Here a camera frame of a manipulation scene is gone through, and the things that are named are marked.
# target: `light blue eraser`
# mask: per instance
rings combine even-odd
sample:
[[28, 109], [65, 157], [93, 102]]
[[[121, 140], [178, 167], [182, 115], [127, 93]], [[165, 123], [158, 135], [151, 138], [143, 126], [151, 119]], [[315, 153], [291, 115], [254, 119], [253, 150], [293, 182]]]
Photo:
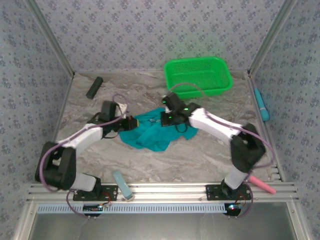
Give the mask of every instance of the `light blue eraser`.
[[259, 110], [260, 110], [260, 115], [261, 115], [262, 120], [264, 122], [268, 121], [269, 120], [269, 113], [265, 107], [264, 101], [262, 100], [262, 97], [261, 97], [261, 94], [260, 94], [258, 88], [254, 89], [254, 95], [255, 95], [255, 99], [258, 104]]
[[122, 192], [124, 198], [127, 201], [131, 201], [134, 199], [134, 195], [132, 193], [132, 191], [130, 190], [128, 184], [126, 183], [124, 177], [122, 176], [121, 172], [119, 171], [114, 171], [112, 173], [116, 184], [118, 185], [118, 187], [120, 188], [120, 191]]

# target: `gray floor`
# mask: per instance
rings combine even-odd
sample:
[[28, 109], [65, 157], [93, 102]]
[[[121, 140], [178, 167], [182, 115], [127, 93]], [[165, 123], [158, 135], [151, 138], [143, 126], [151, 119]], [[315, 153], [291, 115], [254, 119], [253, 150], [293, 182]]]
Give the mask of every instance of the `gray floor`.
[[29, 240], [295, 240], [285, 203], [255, 203], [250, 214], [38, 214]]
[[[96, 76], [103, 77], [104, 83], [90, 100], [86, 92]], [[246, 81], [235, 76], [233, 81], [232, 89], [222, 95], [192, 101], [228, 121], [258, 126]], [[128, 98], [132, 115], [162, 107], [161, 96], [167, 93], [163, 72], [76, 74], [57, 139], [64, 139], [82, 128], [100, 111], [103, 100], [111, 100], [115, 93]], [[103, 182], [114, 182], [112, 172], [115, 170], [120, 170], [129, 182], [219, 182], [230, 167], [229, 147], [201, 130], [188, 141], [182, 137], [171, 142], [164, 152], [135, 149], [117, 137], [96, 142], [77, 158], [79, 171], [100, 177]], [[270, 170], [259, 169], [253, 175], [267, 181]]]

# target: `pink marker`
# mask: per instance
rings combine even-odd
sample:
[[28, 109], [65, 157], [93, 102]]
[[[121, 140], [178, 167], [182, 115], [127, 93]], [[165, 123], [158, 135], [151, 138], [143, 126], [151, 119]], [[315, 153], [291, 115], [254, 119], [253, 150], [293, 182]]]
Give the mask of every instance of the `pink marker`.
[[255, 177], [255, 176], [250, 176], [248, 181], [250, 183], [258, 186], [259, 188], [266, 190], [267, 192], [269, 192], [271, 194], [275, 194], [277, 192], [273, 187], [269, 186], [268, 184], [261, 181], [259, 178]]

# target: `marble-patterned surface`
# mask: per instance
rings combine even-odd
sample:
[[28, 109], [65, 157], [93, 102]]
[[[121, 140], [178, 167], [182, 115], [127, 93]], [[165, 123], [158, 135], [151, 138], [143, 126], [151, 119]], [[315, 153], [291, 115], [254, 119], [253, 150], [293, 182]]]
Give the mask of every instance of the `marble-patterned surface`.
[[[97, 74], [76, 74], [69, 93], [58, 140], [70, 136], [101, 109], [113, 94], [127, 96], [129, 112], [138, 115], [162, 106], [167, 93], [162, 71], [99, 74], [104, 80], [93, 100], [86, 98]], [[211, 113], [228, 121], [245, 124], [257, 120], [245, 80], [233, 77], [231, 90], [219, 96], [192, 99]], [[266, 162], [265, 156], [260, 162]], [[114, 182], [112, 172], [120, 170], [129, 182], [205, 182], [221, 181], [231, 167], [230, 148], [221, 140], [199, 130], [190, 140], [183, 137], [170, 143], [164, 152], [135, 149], [119, 137], [102, 139], [77, 158], [77, 170]], [[269, 169], [254, 175], [267, 181]]]

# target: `teal cloth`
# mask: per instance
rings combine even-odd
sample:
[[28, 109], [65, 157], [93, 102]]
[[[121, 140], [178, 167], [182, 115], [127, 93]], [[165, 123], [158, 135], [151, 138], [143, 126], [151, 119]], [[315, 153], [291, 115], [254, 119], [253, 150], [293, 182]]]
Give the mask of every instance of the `teal cloth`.
[[139, 126], [130, 131], [119, 132], [121, 140], [136, 149], [147, 148], [154, 152], [160, 152], [167, 149], [170, 142], [177, 140], [183, 136], [189, 140], [196, 135], [198, 129], [184, 124], [177, 125], [180, 132], [177, 131], [174, 125], [161, 126], [161, 112], [164, 108], [156, 108], [152, 111], [135, 116], [139, 121]]

